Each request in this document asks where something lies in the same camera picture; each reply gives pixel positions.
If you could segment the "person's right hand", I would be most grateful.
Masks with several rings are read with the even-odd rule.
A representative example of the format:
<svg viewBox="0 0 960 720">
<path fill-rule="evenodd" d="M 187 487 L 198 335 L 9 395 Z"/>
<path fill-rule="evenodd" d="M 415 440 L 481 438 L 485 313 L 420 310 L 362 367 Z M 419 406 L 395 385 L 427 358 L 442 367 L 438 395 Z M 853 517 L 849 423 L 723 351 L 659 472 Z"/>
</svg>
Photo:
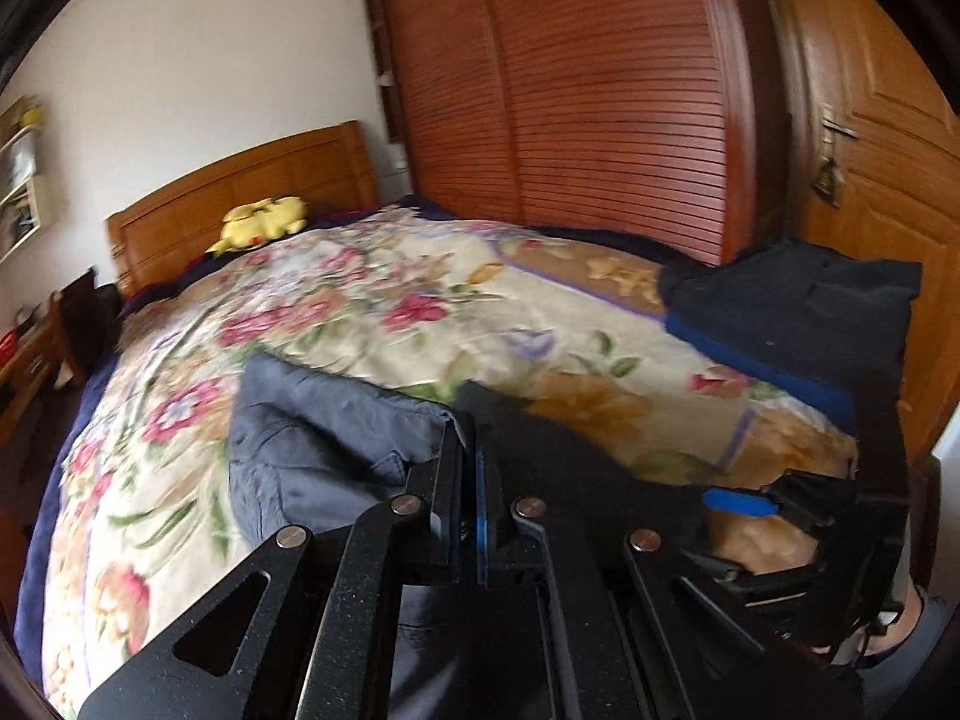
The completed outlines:
<svg viewBox="0 0 960 720">
<path fill-rule="evenodd" d="M 918 626 L 919 619 L 923 616 L 923 610 L 924 601 L 916 583 L 908 583 L 905 608 L 903 608 L 900 617 L 887 628 L 885 634 L 862 634 L 861 640 L 859 640 L 859 655 L 879 656 L 900 647 Z"/>
</svg>

